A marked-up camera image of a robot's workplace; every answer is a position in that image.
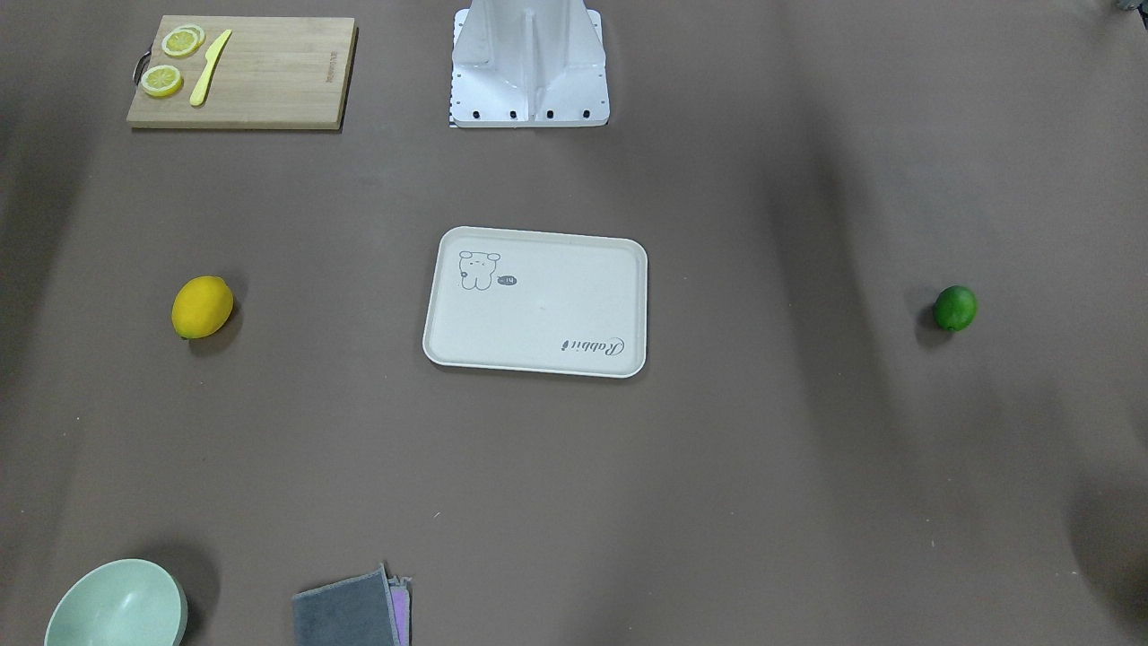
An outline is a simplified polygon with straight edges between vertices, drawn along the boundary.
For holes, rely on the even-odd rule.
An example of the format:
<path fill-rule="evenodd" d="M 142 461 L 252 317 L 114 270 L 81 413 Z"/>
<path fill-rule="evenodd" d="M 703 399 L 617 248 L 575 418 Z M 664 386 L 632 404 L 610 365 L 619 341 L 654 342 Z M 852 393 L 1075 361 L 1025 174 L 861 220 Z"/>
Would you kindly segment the yellow lemon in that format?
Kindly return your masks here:
<path fill-rule="evenodd" d="M 218 275 L 199 275 L 177 293 L 171 310 L 173 330 L 180 338 L 204 338 L 219 330 L 234 308 L 234 295 Z"/>

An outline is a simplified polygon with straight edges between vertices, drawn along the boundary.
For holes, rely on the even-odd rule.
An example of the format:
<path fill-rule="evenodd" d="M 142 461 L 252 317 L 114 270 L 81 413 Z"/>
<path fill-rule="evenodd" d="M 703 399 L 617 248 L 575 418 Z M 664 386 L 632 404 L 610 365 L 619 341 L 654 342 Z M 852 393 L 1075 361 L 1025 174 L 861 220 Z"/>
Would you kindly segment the green lime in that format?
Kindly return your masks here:
<path fill-rule="evenodd" d="M 976 294 L 963 285 L 952 285 L 936 295 L 932 303 L 932 319 L 937 327 L 943 330 L 964 330 L 978 312 L 978 299 Z"/>

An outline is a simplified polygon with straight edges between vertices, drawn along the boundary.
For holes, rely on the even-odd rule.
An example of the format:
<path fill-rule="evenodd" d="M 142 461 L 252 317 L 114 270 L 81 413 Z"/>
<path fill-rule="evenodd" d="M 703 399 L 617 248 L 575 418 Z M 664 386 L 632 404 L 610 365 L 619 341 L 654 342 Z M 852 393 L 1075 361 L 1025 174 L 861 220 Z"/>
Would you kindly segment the cream rectangular tray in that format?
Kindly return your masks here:
<path fill-rule="evenodd" d="M 647 363 L 647 251 L 623 238 L 448 229 L 422 351 L 447 367 L 633 378 Z"/>

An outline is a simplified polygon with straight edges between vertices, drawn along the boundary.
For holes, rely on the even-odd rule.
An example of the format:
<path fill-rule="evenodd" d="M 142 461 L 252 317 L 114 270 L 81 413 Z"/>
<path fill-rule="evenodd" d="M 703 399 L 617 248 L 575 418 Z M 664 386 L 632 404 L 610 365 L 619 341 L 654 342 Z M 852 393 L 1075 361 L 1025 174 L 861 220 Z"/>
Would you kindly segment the grey folded cloth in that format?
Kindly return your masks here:
<path fill-rule="evenodd" d="M 385 565 L 290 599 L 296 645 L 410 645 L 411 579 Z"/>

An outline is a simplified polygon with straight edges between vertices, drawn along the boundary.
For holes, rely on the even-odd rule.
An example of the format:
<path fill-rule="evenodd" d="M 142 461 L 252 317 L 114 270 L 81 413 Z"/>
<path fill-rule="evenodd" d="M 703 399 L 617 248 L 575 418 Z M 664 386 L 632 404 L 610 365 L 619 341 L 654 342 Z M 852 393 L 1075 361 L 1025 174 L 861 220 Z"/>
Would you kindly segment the wooden cutting board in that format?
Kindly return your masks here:
<path fill-rule="evenodd" d="M 189 57 L 168 57 L 161 40 L 176 26 L 197 24 L 205 42 Z M 204 106 L 189 106 L 204 70 L 205 49 L 226 29 L 232 36 L 214 69 Z M 174 65 L 184 85 L 171 98 L 135 89 L 127 107 L 134 129 L 333 130 L 342 126 L 358 25 L 352 17 L 177 15 L 160 20 L 152 65 Z"/>

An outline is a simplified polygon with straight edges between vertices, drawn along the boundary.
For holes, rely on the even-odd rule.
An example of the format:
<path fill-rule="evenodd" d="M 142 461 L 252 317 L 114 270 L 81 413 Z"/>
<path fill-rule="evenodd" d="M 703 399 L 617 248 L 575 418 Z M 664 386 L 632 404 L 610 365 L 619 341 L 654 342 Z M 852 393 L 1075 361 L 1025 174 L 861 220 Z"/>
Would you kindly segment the yellow plastic knife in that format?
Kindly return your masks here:
<path fill-rule="evenodd" d="M 204 106 L 205 94 L 210 89 L 214 80 L 214 70 L 216 70 L 219 57 L 222 57 L 222 50 L 226 48 L 227 41 L 232 36 L 232 29 L 226 29 L 219 34 L 205 49 L 204 54 L 204 70 L 201 71 L 200 77 L 196 79 L 196 85 L 194 85 L 191 91 L 189 106 L 197 108 Z"/>

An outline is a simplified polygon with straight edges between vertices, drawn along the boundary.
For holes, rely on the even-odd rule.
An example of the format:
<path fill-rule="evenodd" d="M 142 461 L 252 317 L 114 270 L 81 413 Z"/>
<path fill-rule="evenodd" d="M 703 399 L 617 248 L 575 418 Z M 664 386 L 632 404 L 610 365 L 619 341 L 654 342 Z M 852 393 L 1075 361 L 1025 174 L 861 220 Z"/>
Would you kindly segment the lemon slice lower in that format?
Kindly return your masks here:
<path fill-rule="evenodd" d="M 184 75 L 174 65 L 153 65 L 144 70 L 138 81 L 139 89 L 148 98 L 171 98 L 184 85 Z"/>

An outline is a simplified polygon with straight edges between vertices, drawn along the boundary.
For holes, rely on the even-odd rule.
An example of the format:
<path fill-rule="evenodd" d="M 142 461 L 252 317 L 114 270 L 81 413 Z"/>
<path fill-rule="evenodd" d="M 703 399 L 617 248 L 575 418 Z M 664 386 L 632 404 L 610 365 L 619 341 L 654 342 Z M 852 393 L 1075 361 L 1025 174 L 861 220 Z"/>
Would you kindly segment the lemon slice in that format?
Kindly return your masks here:
<path fill-rule="evenodd" d="M 205 41 L 205 31 L 197 24 L 176 26 L 161 40 L 161 50 L 168 57 L 189 57 Z"/>
<path fill-rule="evenodd" d="M 174 65 L 153 65 L 144 70 L 138 81 L 139 89 L 148 98 L 171 98 L 184 85 L 184 75 Z"/>

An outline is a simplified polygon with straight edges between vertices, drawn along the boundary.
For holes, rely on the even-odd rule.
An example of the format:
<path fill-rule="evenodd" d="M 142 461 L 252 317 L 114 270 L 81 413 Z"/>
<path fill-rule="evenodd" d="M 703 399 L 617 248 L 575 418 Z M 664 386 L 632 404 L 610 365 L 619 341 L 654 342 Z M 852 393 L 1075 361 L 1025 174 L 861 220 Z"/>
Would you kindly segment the lemon slice upper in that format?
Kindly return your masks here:
<path fill-rule="evenodd" d="M 161 40 L 161 50 L 168 57 L 189 57 L 205 41 L 205 31 L 197 24 L 176 26 Z"/>

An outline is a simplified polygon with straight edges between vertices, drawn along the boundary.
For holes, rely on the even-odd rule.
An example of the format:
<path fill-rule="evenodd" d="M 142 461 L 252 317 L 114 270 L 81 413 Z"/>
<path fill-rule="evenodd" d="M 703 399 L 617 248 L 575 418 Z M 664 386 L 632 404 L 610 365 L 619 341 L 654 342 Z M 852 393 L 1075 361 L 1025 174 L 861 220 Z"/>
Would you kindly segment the mint green bowl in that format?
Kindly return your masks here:
<path fill-rule="evenodd" d="M 171 573 L 144 559 L 122 559 L 86 573 L 61 597 L 45 645 L 179 645 L 189 617 Z"/>

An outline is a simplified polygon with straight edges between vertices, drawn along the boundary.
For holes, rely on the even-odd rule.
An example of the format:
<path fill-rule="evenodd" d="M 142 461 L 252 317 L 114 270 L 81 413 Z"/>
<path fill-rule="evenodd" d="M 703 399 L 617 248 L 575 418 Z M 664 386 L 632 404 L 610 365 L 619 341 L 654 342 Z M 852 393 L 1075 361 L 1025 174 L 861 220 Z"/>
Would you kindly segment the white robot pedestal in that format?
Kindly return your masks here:
<path fill-rule="evenodd" d="M 473 1 L 452 37 L 451 127 L 608 123 L 603 21 L 582 1 Z"/>

